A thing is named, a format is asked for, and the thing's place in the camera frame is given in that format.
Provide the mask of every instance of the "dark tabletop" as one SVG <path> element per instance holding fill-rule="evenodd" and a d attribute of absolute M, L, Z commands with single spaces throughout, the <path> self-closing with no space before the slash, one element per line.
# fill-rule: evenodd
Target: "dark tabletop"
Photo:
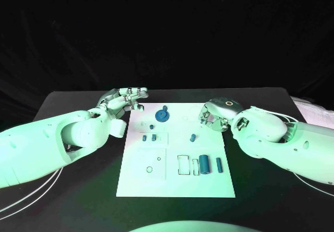
<path fill-rule="evenodd" d="M 51 93 L 35 120 L 94 108 L 104 93 Z M 152 90 L 149 93 L 150 97 L 140 102 L 206 102 L 225 96 L 245 108 L 255 105 L 304 121 L 283 88 Z M 129 118 L 130 113 L 123 120 L 129 122 Z M 175 220 L 219 221 L 264 232 L 332 231 L 334 198 L 311 189 L 268 160 L 249 157 L 231 130 L 224 137 L 237 198 L 117 197 L 126 136 L 121 139 L 110 136 L 104 147 L 64 168 L 42 199 L 0 221 L 0 231 L 123 232 Z M 0 208 L 32 192 L 48 178 L 0 189 Z M 5 211 L 0 217 L 39 195 Z"/>

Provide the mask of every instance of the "robotic hand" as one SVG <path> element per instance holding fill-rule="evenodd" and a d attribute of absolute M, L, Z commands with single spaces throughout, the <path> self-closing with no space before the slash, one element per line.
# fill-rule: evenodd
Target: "robotic hand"
<path fill-rule="evenodd" d="M 241 104 L 228 98 L 206 102 L 199 120 L 215 131 L 226 131 L 231 125 L 234 138 L 249 156 L 267 158 L 288 171 L 333 185 L 333 129 L 298 122 L 293 117 L 254 106 L 245 110 Z"/>
<path fill-rule="evenodd" d="M 137 103 L 147 88 L 107 92 L 97 108 L 21 125 L 0 133 L 0 188 L 35 180 L 91 154 L 108 136 L 124 136 L 126 111 L 144 111 Z"/>

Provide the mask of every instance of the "white paper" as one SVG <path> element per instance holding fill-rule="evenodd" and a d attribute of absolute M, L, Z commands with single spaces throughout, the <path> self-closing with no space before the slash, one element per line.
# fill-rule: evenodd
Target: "white paper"
<path fill-rule="evenodd" d="M 146 111 L 131 111 L 118 197 L 235 197 L 222 133 L 201 124 L 203 103 L 143 103 Z M 167 106 L 167 122 L 156 112 Z M 193 175 L 193 159 L 209 156 L 211 174 Z M 189 156 L 190 175 L 179 174 L 177 156 Z M 216 158 L 224 173 L 218 172 Z"/>

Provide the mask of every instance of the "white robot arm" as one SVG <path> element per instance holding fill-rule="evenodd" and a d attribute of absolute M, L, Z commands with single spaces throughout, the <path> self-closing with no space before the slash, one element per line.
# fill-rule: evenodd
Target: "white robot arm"
<path fill-rule="evenodd" d="M 35 180 L 91 154 L 108 136 L 124 136 L 126 111 L 144 111 L 137 103 L 147 88 L 107 92 L 97 108 L 21 125 L 0 133 L 0 188 Z"/>
<path fill-rule="evenodd" d="M 216 131 L 228 125 L 244 152 L 267 158 L 281 168 L 324 184 L 334 183 L 334 130 L 317 125 L 290 122 L 290 116 L 257 107 L 244 110 L 228 98 L 212 99 L 199 119 Z"/>

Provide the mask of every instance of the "black curtain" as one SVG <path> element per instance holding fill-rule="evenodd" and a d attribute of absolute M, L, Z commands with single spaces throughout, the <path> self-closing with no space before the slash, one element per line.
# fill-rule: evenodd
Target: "black curtain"
<path fill-rule="evenodd" d="M 8 10 L 0 121 L 52 91 L 284 87 L 334 109 L 334 2 L 121 1 Z"/>

